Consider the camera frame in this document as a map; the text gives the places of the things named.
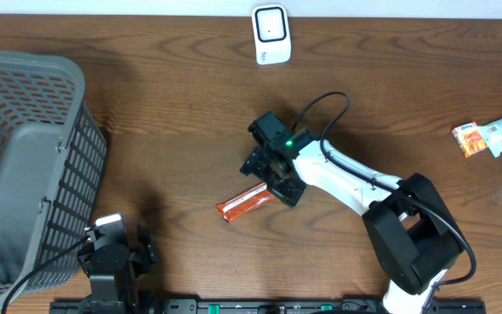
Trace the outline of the red chocolate bar wrapper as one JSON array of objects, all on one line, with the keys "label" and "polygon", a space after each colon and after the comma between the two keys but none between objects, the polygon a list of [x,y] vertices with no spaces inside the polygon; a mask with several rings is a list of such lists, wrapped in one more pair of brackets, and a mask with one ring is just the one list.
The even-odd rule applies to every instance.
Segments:
[{"label": "red chocolate bar wrapper", "polygon": [[216,209],[225,222],[231,223],[274,199],[275,196],[268,191],[267,184],[260,183],[228,201],[217,204]]}]

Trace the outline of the orange tissue packet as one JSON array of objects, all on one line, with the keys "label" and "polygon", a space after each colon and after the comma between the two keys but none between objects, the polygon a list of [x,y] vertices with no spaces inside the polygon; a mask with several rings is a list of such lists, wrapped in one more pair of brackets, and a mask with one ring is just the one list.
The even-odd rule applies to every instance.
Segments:
[{"label": "orange tissue packet", "polygon": [[465,158],[484,151],[488,148],[478,125],[475,122],[470,122],[462,126],[454,127],[451,130],[452,135],[456,139]]}]

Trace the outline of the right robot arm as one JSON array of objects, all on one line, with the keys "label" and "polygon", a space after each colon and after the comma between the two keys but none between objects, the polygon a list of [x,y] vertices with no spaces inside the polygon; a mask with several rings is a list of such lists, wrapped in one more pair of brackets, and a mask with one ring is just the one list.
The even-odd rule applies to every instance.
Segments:
[{"label": "right robot arm", "polygon": [[432,182],[403,180],[364,166],[304,128],[286,128],[272,112],[248,131],[258,146],[241,167],[273,196],[294,207],[308,186],[320,188],[363,219],[376,257],[390,279],[388,313],[425,313],[445,273],[465,251],[465,238]]}]

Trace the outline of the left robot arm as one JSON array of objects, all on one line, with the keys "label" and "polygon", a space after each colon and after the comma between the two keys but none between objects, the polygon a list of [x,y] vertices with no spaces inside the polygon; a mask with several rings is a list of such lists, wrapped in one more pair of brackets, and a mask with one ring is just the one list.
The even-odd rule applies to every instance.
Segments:
[{"label": "left robot arm", "polygon": [[153,298],[139,291],[138,279],[151,271],[158,253],[147,230],[137,226],[138,245],[131,248],[122,222],[88,229],[89,242],[78,261],[89,278],[91,294],[80,302],[84,314],[149,313]]}]

